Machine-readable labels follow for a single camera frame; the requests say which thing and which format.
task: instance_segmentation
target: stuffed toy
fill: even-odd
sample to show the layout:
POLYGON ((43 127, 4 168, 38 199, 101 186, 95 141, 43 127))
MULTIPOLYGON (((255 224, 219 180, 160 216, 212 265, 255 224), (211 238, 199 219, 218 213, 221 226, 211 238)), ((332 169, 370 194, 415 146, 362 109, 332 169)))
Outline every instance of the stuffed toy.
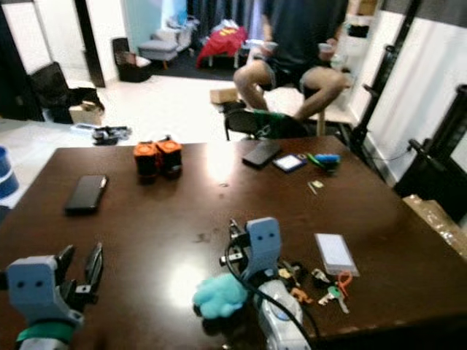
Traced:
POLYGON ((248 292, 231 273, 207 279, 198 286, 193 302, 205 319, 229 317, 242 308, 248 292))

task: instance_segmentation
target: curtain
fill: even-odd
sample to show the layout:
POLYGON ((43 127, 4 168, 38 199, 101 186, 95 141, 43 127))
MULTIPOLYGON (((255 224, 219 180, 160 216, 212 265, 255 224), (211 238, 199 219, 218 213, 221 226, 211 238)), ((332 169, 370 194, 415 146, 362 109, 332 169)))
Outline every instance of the curtain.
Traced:
POLYGON ((209 36, 221 20, 244 26, 249 38, 260 39, 263 0, 188 0, 188 11, 199 19, 199 38, 209 36))

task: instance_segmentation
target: white floor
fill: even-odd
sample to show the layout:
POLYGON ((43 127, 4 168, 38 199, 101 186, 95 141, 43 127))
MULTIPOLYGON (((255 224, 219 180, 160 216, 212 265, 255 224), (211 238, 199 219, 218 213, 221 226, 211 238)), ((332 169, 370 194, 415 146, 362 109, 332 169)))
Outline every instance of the white floor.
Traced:
MULTIPOLYGON (((103 125, 127 125, 133 129, 128 141, 156 140, 170 133, 181 143, 225 141, 223 116, 209 102, 209 91, 231 88, 232 82, 219 80, 151 77, 147 82, 115 82, 99 95, 106 107, 103 125)), ((290 88, 266 94, 271 110, 294 114, 302 96, 290 88)), ((336 106, 326 111, 329 120, 348 120, 336 106)), ((0 144, 9 150, 9 158, 20 189, 0 200, 14 207, 29 188, 54 151, 59 147, 93 147, 90 136, 75 134, 70 125, 52 122, 19 122, 0 118, 0 144)), ((233 135, 233 140, 244 137, 233 135)))

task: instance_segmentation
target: wooden table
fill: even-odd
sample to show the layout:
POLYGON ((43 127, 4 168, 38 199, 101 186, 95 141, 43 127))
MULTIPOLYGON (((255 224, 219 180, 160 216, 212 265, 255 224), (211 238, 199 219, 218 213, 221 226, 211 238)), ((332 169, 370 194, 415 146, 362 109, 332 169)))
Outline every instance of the wooden table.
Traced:
MULTIPOLYGON (((88 252, 103 243, 100 301, 86 308, 74 349, 263 349, 254 311, 216 333, 204 330, 191 298, 201 280, 226 272, 218 259, 229 219, 271 216, 282 256, 309 270, 323 266, 315 233, 342 234, 352 252, 361 277, 349 288, 350 314, 338 303, 310 308, 324 339, 467 315, 464 261, 359 159, 332 137, 281 143, 283 154, 339 153, 341 166, 334 176, 311 164, 256 171, 241 161, 254 141, 189 144, 182 177, 141 186, 132 147, 58 149, 0 229, 0 266, 74 244, 68 277, 82 281, 88 252), (85 174, 109 176, 99 212, 67 217, 63 205, 85 174), (325 185, 318 196, 306 186, 316 179, 325 185)), ((305 288, 323 295, 310 281, 305 288)), ((12 349, 24 327, 0 293, 1 348, 12 349)))

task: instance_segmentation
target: stool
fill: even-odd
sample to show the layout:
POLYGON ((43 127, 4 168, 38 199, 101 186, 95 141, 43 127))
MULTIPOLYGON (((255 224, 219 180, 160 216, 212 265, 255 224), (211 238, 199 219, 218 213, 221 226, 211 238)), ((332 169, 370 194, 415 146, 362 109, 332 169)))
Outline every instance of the stool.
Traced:
POLYGON ((152 61, 163 61, 164 69, 167 69, 167 61, 177 57, 176 42, 164 42, 162 40, 150 40, 138 46, 139 55, 152 61))

